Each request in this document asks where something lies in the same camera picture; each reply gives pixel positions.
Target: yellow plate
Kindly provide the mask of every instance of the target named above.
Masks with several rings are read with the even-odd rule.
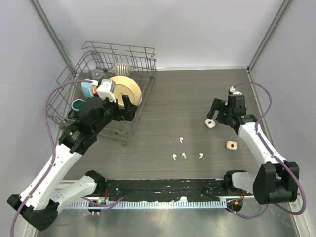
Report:
[[[128,95],[133,105],[140,105],[142,102],[142,91],[132,78],[115,76],[110,79],[115,82],[113,94],[118,99],[118,105],[124,106],[122,95]]]

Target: rack wire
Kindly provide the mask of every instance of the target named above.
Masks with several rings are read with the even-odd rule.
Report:
[[[112,121],[100,133],[105,136],[120,140],[123,145],[127,145],[131,139],[135,125],[142,113],[148,94],[152,88],[156,76],[156,59],[154,48],[139,47],[123,44],[102,43],[87,41],[81,48],[83,55],[74,66],[74,71],[70,66],[66,66],[56,79],[58,84],[69,81],[92,79],[94,69],[102,69],[105,77],[114,76],[110,68],[119,62],[128,63],[132,72],[129,76],[140,87],[142,91],[142,102],[138,106],[135,119],[128,121]],[[80,83],[67,85],[59,89],[48,102],[47,114],[61,129],[74,121],[67,117],[70,104],[75,99],[84,99]]]

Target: white wall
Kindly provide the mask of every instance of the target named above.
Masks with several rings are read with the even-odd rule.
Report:
[[[43,104],[65,65],[29,1],[1,1],[0,32],[0,229],[7,237],[15,212],[6,200],[51,156]],[[56,136],[57,126],[51,128]]]
[[[293,1],[253,70],[272,94],[267,115],[276,148],[300,166],[307,215],[316,223],[316,1]],[[265,107],[266,96],[262,96]]]
[[[282,0],[40,0],[74,63],[87,40],[156,48],[158,67],[248,66]]]

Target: reflective floor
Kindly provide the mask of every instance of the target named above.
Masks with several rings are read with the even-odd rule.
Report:
[[[256,215],[262,208],[245,199],[241,213]],[[245,220],[224,209],[113,210],[87,215],[87,210],[65,210],[44,237],[298,237],[293,216],[274,205],[257,219]],[[68,226],[57,226],[56,223]]]

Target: wood grain surface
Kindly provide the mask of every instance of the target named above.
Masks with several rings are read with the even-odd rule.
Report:
[[[128,146],[98,137],[65,179],[77,180],[88,170],[107,179],[222,178],[227,170],[257,172],[253,155],[233,129],[220,124],[209,129],[204,123],[213,99],[226,100],[232,85],[246,81],[246,70],[241,69],[157,72]],[[240,91],[248,113],[259,117],[251,86]],[[225,148],[229,140],[238,143],[236,151]]]

